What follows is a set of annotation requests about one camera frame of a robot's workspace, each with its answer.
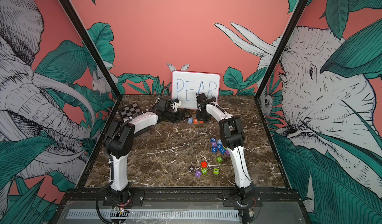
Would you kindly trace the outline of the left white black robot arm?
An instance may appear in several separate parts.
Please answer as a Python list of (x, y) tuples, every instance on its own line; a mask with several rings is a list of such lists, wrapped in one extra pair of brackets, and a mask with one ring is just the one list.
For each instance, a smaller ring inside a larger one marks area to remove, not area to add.
[(163, 121), (176, 123), (192, 118), (187, 109), (180, 108), (181, 104), (178, 99), (160, 95), (157, 102), (145, 111), (137, 103), (118, 110), (120, 119), (113, 120), (105, 140), (105, 154), (110, 164), (107, 186), (110, 192), (119, 194), (127, 190), (127, 158), (137, 135)]

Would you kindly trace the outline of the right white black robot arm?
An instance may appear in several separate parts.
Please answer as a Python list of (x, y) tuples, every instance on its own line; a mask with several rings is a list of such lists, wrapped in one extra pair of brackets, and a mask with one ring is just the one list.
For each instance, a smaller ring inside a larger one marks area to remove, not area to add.
[(219, 106), (215, 97), (197, 94), (197, 108), (201, 114), (213, 117), (219, 124), (220, 140), (231, 158), (235, 186), (242, 201), (256, 198), (256, 187), (250, 178), (244, 157), (244, 131), (239, 116), (234, 116)]

